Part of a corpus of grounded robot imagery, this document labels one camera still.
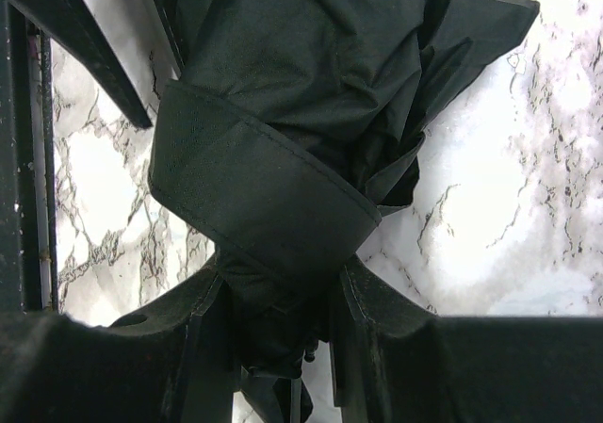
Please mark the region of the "black folding umbrella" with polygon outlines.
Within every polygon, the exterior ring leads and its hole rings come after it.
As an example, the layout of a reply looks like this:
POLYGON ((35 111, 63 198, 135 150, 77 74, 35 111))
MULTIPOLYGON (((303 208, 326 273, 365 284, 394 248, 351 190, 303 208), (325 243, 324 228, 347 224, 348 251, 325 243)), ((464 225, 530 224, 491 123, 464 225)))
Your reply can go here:
POLYGON ((535 0, 177 0, 152 195, 211 239, 245 399, 290 418, 325 293, 410 206, 426 126, 519 46, 535 0))

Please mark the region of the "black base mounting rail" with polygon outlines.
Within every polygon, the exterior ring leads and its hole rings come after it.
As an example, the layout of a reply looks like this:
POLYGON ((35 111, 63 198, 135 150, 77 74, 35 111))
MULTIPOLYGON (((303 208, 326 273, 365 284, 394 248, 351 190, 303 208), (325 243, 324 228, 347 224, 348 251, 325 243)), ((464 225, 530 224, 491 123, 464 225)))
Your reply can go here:
POLYGON ((49 38, 1 3, 1 309, 55 310, 57 235, 49 38))

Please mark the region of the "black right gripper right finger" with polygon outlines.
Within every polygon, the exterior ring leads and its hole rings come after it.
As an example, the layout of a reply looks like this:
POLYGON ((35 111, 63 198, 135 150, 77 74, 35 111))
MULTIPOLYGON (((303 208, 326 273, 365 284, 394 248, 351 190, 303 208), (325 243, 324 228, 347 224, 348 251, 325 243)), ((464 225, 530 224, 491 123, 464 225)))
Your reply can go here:
POLYGON ((346 422, 598 422, 598 317, 439 317, 351 259, 331 295, 346 422))

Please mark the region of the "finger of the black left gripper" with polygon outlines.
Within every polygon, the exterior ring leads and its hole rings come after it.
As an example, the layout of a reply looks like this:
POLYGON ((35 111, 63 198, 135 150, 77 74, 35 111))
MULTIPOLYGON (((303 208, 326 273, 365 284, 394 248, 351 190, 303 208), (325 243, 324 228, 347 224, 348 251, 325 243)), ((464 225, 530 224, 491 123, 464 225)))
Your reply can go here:
POLYGON ((168 42, 174 59, 174 69, 180 74, 184 68, 186 46, 178 23, 178 0, 152 0, 152 7, 158 15, 160 29, 168 42))
POLYGON ((95 78, 137 128, 152 126, 132 82, 84 0, 8 0, 95 78))

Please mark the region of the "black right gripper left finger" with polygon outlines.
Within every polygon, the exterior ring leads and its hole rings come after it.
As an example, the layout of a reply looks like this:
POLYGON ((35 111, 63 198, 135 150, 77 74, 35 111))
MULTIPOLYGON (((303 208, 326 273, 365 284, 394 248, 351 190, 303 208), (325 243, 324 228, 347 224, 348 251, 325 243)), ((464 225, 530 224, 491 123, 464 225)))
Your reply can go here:
POLYGON ((5 422, 228 422, 230 296, 214 260, 108 327, 1 317, 5 422))

